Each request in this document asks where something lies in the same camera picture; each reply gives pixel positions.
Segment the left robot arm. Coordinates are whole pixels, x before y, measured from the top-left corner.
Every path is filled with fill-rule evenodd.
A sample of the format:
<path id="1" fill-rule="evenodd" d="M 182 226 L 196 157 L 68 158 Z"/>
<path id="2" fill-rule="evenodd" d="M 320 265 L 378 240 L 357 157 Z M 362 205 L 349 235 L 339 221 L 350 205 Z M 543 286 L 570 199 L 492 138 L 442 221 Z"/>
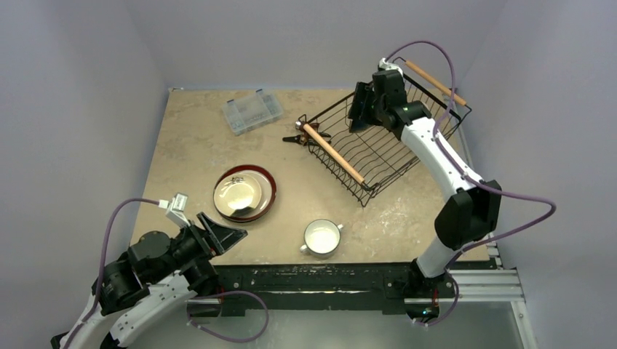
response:
<path id="1" fill-rule="evenodd" d="M 192 297 L 222 289 L 211 259 L 247 237 L 247 231 L 197 215 L 171 238 L 153 230 L 103 269 L 102 288 L 53 348 L 128 348 L 144 331 Z"/>

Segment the white two-handled soup cup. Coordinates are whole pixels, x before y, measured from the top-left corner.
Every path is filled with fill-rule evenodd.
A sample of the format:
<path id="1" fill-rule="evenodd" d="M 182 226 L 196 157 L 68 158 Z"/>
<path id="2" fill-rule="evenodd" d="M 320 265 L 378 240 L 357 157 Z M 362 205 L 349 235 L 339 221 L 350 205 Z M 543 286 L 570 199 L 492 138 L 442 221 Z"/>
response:
<path id="1" fill-rule="evenodd" d="M 328 258 L 339 247 L 342 230 L 342 224 L 326 219 L 314 220 L 303 232 L 303 244 L 299 251 L 319 258 Z"/>

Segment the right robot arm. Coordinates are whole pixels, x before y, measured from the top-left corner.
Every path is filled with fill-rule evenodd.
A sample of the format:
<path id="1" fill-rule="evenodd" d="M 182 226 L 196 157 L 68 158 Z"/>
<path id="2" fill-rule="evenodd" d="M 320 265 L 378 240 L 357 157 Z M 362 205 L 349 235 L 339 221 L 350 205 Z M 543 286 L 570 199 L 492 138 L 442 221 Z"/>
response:
<path id="1" fill-rule="evenodd" d="M 383 127 L 428 168 L 445 205 L 434 220 L 436 238 L 413 262 L 410 290 L 425 296 L 437 286 L 450 261 L 472 242 L 481 241 L 497 225 L 501 205 L 497 181 L 486 182 L 455 152 L 437 121 L 420 100 L 409 101 L 404 76 L 380 70 L 372 82 L 359 82 L 348 118 L 349 131 Z"/>

